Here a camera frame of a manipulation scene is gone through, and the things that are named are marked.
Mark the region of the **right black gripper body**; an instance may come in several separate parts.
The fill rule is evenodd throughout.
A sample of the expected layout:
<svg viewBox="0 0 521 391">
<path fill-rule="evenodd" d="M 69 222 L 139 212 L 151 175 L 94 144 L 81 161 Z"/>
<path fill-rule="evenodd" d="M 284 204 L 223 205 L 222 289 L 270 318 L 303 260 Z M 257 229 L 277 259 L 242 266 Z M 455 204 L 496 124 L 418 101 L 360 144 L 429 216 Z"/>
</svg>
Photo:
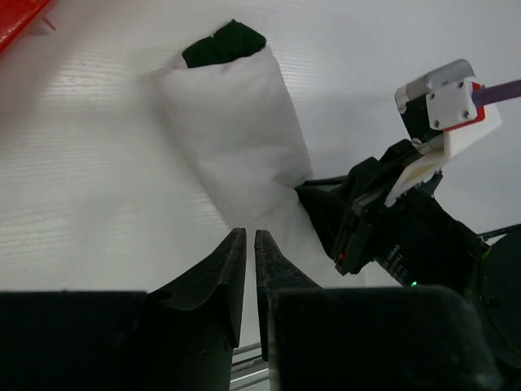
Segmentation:
<svg viewBox="0 0 521 391">
<path fill-rule="evenodd" d="M 466 286 L 479 241 L 436 201 L 442 173 L 413 186 L 392 205 L 384 203 L 392 182 L 419 157 L 402 140 L 380 160 L 369 158 L 351 169 L 351 184 L 340 191 L 348 196 L 348 208 L 333 252 L 340 274 L 354 275 L 375 261 L 406 287 Z"/>
</svg>

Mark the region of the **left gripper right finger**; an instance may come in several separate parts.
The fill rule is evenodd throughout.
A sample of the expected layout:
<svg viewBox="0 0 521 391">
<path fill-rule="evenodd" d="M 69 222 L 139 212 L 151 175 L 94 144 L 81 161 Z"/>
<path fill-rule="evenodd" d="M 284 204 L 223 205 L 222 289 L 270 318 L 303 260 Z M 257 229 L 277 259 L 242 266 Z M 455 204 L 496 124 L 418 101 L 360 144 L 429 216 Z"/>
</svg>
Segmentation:
<svg viewBox="0 0 521 391">
<path fill-rule="evenodd" d="M 289 261 L 266 230 L 255 235 L 256 297 L 266 362 L 308 362 L 322 288 Z"/>
</svg>

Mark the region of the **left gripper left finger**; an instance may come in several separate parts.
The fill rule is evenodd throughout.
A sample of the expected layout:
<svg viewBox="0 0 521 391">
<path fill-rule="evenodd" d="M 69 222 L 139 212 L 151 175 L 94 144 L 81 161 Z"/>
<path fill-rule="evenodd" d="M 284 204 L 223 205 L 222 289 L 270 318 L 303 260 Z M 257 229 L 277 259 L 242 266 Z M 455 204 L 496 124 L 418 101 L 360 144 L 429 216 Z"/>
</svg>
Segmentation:
<svg viewBox="0 0 521 391">
<path fill-rule="evenodd" d="M 234 228 L 202 261 L 148 296 L 185 313 L 209 304 L 236 348 L 241 334 L 246 264 L 247 233 Z"/>
</svg>

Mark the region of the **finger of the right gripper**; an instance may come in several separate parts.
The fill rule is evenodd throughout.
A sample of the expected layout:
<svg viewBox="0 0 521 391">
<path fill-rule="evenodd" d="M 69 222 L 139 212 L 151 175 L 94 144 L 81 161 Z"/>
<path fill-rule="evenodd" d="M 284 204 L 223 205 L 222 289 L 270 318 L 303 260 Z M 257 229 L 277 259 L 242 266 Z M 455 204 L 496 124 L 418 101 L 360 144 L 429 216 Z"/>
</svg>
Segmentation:
<svg viewBox="0 0 521 391">
<path fill-rule="evenodd" d="M 350 218 L 347 178 L 309 180 L 296 188 L 326 253 L 344 253 Z"/>
</svg>

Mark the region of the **cream and green t-shirt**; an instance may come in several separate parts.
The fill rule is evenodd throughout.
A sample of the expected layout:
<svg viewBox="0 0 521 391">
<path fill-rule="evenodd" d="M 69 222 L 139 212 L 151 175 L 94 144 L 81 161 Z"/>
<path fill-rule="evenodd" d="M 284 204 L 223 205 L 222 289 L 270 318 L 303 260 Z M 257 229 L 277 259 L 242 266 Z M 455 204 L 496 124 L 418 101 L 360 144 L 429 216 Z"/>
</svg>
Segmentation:
<svg viewBox="0 0 521 391">
<path fill-rule="evenodd" d="M 309 150 L 265 37 L 231 20 L 152 74 L 174 142 L 231 227 L 268 231 L 282 253 L 325 287 L 359 288 L 325 254 L 296 188 Z"/>
</svg>

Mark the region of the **red plastic tray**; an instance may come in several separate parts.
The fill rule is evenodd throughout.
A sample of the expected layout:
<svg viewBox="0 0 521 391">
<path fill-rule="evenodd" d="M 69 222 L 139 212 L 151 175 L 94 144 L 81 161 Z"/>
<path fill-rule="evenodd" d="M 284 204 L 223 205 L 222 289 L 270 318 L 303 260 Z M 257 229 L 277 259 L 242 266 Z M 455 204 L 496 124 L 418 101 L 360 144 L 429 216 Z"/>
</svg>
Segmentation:
<svg viewBox="0 0 521 391">
<path fill-rule="evenodd" d="M 56 3 L 54 0 L 1 0 L 1 57 L 40 23 L 55 31 L 48 13 Z"/>
</svg>

